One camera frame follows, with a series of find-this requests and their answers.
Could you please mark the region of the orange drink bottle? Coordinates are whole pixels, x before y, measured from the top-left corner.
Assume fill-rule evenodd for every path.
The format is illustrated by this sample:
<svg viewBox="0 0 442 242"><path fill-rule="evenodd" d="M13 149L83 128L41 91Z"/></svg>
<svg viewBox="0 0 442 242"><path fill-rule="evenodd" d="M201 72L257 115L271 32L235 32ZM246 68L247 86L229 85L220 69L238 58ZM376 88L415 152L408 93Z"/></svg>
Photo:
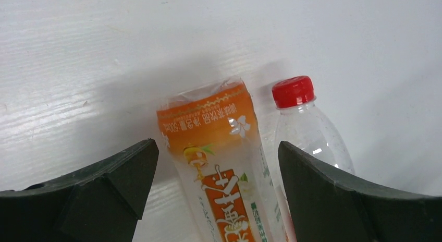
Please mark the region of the orange drink bottle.
<svg viewBox="0 0 442 242"><path fill-rule="evenodd" d="M287 241L251 95L240 77L168 96L156 114L201 241Z"/></svg>

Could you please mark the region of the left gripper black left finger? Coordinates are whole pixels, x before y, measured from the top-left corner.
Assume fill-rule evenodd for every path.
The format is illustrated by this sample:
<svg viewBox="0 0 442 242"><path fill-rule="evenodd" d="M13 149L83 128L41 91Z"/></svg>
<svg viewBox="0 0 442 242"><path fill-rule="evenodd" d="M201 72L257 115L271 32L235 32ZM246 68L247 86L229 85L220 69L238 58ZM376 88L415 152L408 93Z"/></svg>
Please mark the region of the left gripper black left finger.
<svg viewBox="0 0 442 242"><path fill-rule="evenodd" d="M155 140L20 191L1 192L1 241L132 241L157 167Z"/></svg>

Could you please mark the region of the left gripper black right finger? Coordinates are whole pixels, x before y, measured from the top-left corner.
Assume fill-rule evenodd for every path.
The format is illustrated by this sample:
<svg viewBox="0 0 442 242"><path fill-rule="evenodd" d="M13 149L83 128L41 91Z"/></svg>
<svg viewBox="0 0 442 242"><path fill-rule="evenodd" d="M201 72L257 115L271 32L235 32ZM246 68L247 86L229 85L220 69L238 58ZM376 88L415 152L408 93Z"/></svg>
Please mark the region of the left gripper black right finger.
<svg viewBox="0 0 442 242"><path fill-rule="evenodd" d="M298 241L441 241L441 197L367 181L286 141L278 159Z"/></svg>

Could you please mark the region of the red-blue label bottle red cap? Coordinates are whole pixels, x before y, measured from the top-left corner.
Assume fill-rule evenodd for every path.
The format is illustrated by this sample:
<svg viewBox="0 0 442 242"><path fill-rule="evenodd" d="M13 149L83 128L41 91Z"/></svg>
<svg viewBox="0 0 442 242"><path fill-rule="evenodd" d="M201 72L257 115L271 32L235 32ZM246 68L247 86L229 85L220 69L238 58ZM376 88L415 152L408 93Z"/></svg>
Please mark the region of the red-blue label bottle red cap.
<svg viewBox="0 0 442 242"><path fill-rule="evenodd" d="M278 199L287 241L296 241L278 160L281 141L288 141L304 152L336 168L354 174L348 149L330 119L315 105L316 96L309 76L281 80L272 86L279 118L275 131L274 153L267 158Z"/></svg>

